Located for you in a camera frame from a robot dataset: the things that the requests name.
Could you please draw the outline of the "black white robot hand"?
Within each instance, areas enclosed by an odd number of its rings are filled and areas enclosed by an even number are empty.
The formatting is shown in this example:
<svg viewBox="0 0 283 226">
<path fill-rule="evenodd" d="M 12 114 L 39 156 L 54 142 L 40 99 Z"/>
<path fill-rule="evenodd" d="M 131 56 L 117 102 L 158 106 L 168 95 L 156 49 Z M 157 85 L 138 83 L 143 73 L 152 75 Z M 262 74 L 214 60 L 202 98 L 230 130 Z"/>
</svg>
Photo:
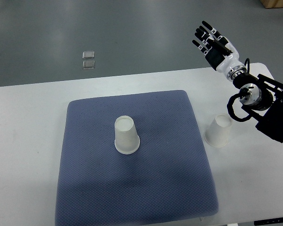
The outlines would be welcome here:
<svg viewBox="0 0 283 226">
<path fill-rule="evenodd" d="M 223 73 L 229 81 L 247 71 L 239 60 L 240 56 L 233 44 L 208 22 L 202 21 L 195 32 L 192 43 L 201 51 L 209 65 Z"/>
</svg>

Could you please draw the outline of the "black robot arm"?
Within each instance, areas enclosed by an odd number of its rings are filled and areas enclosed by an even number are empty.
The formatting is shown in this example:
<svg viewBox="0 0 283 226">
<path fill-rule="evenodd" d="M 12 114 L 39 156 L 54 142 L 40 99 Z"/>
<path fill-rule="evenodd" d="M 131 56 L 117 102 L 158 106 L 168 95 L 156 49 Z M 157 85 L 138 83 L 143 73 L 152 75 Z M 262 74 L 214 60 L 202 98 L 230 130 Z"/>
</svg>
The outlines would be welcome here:
<svg viewBox="0 0 283 226">
<path fill-rule="evenodd" d="M 230 97 L 227 110 L 230 117 L 238 122 L 254 118 L 256 129 L 271 139 L 283 143 L 283 84 L 262 74 L 257 77 L 248 72 L 238 74 L 233 85 L 239 92 Z M 239 99 L 241 109 L 248 115 L 239 118 L 233 104 Z"/>
</svg>

